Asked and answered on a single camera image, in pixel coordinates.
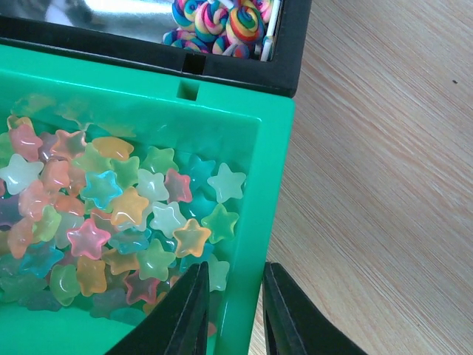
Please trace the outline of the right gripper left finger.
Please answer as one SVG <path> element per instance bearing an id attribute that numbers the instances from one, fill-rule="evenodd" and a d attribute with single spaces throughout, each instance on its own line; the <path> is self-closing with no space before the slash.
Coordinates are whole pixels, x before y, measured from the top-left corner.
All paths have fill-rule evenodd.
<path id="1" fill-rule="evenodd" d="M 205 354 L 208 341 L 209 273 L 190 266 L 170 292 L 108 354 Z"/>

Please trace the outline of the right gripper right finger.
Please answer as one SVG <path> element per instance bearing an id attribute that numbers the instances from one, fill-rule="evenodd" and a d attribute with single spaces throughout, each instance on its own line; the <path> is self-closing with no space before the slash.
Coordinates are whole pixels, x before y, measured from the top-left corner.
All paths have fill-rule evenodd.
<path id="1" fill-rule="evenodd" d="M 366 354 L 317 309 L 279 263 L 265 264 L 262 303 L 268 354 Z"/>

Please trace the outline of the green bin star candies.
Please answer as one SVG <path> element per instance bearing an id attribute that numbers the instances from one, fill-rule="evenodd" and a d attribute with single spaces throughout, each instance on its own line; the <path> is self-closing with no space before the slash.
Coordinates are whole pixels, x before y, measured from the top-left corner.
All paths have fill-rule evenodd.
<path id="1" fill-rule="evenodd" d="M 208 266 L 207 354 L 246 354 L 295 104 L 1 47 L 1 352 L 118 353 Z"/>

